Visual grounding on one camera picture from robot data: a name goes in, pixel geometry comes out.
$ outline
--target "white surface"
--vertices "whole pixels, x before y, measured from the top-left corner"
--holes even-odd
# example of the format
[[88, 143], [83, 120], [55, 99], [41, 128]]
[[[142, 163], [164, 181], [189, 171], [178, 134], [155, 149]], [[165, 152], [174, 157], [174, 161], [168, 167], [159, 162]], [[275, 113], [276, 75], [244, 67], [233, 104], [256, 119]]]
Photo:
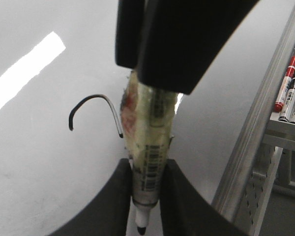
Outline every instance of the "white surface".
[[[294, 3], [262, 0], [180, 105], [169, 156], [209, 202]], [[0, 236], [55, 230], [127, 156], [102, 99], [85, 104], [68, 129], [87, 95], [119, 107], [129, 70], [114, 63], [116, 15], [110, 0], [0, 0], [0, 76], [50, 32], [66, 47], [0, 110]], [[136, 235], [133, 209], [127, 235]], [[162, 235], [159, 210], [146, 235]]]

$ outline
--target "black marker tip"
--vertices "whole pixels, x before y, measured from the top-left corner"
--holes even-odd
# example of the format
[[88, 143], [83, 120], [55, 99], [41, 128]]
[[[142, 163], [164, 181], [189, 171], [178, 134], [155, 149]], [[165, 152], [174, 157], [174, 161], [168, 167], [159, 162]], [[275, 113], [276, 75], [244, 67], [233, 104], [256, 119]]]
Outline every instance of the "black marker tip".
[[147, 230], [146, 227], [143, 227], [143, 228], [137, 227], [137, 229], [138, 229], [138, 232], [139, 232], [140, 235], [144, 235], [146, 233], [146, 230]]

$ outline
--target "barcode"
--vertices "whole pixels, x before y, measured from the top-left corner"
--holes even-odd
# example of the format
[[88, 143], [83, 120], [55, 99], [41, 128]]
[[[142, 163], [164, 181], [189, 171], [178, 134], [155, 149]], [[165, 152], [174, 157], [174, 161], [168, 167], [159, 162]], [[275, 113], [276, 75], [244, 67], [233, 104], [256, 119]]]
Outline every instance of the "barcode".
[[146, 145], [145, 174], [142, 181], [142, 189], [154, 191], [159, 184], [159, 167], [162, 159], [160, 146]]

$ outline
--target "red marker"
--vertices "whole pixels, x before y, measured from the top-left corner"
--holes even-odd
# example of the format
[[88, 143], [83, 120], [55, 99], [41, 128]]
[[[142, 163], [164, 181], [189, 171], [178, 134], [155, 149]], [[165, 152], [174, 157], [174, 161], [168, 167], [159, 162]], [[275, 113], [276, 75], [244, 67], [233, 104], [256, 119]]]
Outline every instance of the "red marker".
[[282, 110], [282, 107], [284, 105], [284, 100], [286, 98], [286, 94], [289, 90], [290, 83], [292, 81], [292, 76], [295, 71], [295, 56], [291, 58], [290, 64], [287, 67], [285, 77], [283, 79], [283, 83], [281, 85], [279, 94], [277, 95], [275, 104], [274, 104], [274, 111], [280, 112]]

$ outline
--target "gray floor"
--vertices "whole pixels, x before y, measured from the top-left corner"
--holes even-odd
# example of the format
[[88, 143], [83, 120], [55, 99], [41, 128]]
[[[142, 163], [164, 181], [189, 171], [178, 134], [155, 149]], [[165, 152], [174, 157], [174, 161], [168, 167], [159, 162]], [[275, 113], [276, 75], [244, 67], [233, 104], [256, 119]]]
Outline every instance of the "gray floor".
[[260, 236], [295, 236], [295, 199], [272, 192]]

